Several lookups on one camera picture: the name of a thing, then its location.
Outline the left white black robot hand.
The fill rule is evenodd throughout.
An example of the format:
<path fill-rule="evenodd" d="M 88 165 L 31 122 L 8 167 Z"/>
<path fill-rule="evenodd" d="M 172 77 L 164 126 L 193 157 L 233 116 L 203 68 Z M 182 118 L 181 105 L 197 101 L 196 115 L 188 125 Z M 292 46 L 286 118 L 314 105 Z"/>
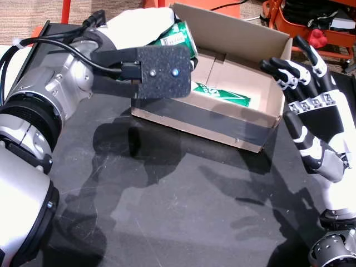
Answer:
<path fill-rule="evenodd" d="M 107 36 L 118 50 L 145 46 L 175 23 L 171 8 L 126 10 L 107 22 Z"/>

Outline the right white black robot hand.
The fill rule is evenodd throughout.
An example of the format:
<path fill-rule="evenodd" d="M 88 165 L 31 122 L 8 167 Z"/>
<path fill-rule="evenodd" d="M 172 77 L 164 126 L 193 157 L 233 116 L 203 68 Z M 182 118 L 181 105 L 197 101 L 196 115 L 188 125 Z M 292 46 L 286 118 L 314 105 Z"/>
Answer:
<path fill-rule="evenodd" d="M 349 102 L 316 49 L 301 36 L 294 42 L 311 68 L 276 57 L 262 60 L 260 68 L 285 97 L 285 124 L 307 172 L 317 176 L 325 208 L 355 211 L 355 123 Z"/>

